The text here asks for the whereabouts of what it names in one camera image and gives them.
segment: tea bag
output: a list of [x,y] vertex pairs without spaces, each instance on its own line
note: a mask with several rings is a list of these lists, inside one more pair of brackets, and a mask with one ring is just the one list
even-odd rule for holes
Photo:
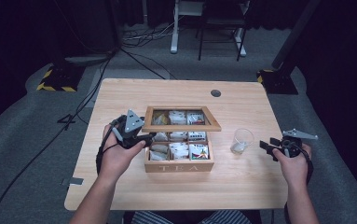
[[167,136],[166,133],[156,133],[154,137],[155,142],[168,142],[169,137]]
[[170,143],[170,151],[174,160],[189,159],[189,146],[186,143]]
[[166,161],[167,160],[167,153],[157,152],[157,151],[149,151],[150,153],[150,160],[151,161]]
[[184,142],[187,139],[187,132],[173,132],[170,133],[170,141]]
[[208,160],[209,150],[207,145],[190,144],[189,145],[190,158],[192,160]]
[[189,125],[204,125],[204,114],[199,111],[187,112],[187,124]]
[[153,146],[151,147],[151,150],[152,150],[152,151],[162,152],[162,153],[167,154],[167,151],[169,150],[169,147],[168,147],[168,146],[165,146],[165,145],[153,145]]
[[164,113],[157,113],[152,118],[152,124],[154,125],[167,125],[168,122],[169,121],[167,117],[164,115]]
[[205,132],[189,132],[188,133],[189,141],[205,141],[206,133]]
[[169,118],[173,125],[186,125],[185,111],[172,110],[170,111]]

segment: grommet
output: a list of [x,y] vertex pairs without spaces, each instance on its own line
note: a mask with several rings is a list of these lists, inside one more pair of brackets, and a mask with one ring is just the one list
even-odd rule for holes
[[213,96],[213,97],[219,97],[219,96],[221,96],[221,92],[219,91],[219,90],[212,90],[211,91],[211,95]]

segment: wooden tea box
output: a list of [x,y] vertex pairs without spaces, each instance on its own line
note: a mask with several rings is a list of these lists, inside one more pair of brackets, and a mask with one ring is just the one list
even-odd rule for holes
[[208,132],[220,131],[206,106],[149,106],[143,132],[156,136],[145,149],[145,171],[210,172],[213,148]]

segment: white desk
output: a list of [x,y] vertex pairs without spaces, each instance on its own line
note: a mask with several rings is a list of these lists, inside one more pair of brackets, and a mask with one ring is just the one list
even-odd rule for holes
[[[171,53],[177,53],[178,52],[178,33],[179,33],[179,27],[178,27],[178,22],[179,22],[179,16],[201,16],[201,11],[202,11],[202,2],[186,2],[186,1],[181,1],[181,0],[175,0],[175,8],[174,8],[174,29],[172,32],[172,48],[170,50]],[[241,5],[242,13],[245,14],[247,9],[249,1],[245,5]],[[240,42],[241,42],[241,29],[238,30],[236,35],[234,36],[237,48],[240,48]],[[247,52],[245,51],[245,48],[242,47],[240,56],[245,57],[247,55]]]

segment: desk leg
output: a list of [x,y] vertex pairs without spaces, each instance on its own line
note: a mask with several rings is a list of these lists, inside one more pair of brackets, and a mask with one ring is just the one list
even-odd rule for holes
[[174,8],[174,29],[172,31],[172,48],[171,53],[178,52],[178,15],[179,15],[179,0],[175,0]]
[[[237,49],[240,48],[241,32],[242,32],[242,29],[240,28],[240,29],[236,32],[236,35],[234,36],[234,39],[236,40]],[[242,46],[240,56],[241,56],[241,57],[247,56],[247,52],[245,51],[244,46]]]

